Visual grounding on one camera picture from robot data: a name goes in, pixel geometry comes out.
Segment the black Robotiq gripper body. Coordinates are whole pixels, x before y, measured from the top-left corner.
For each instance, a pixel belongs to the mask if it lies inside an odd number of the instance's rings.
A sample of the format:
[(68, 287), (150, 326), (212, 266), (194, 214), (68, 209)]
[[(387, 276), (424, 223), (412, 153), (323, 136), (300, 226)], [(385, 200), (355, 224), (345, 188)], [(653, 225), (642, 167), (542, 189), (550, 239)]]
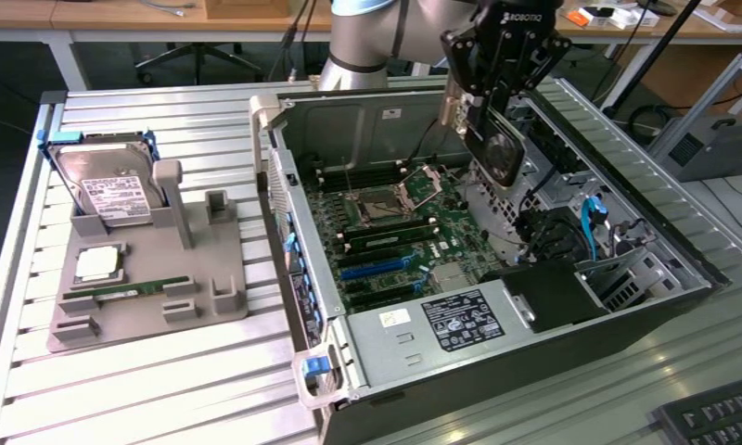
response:
[(511, 91), (514, 64), (527, 32), (555, 32), (558, 1), (479, 1), (472, 28), (500, 28), (500, 73), (498, 84)]

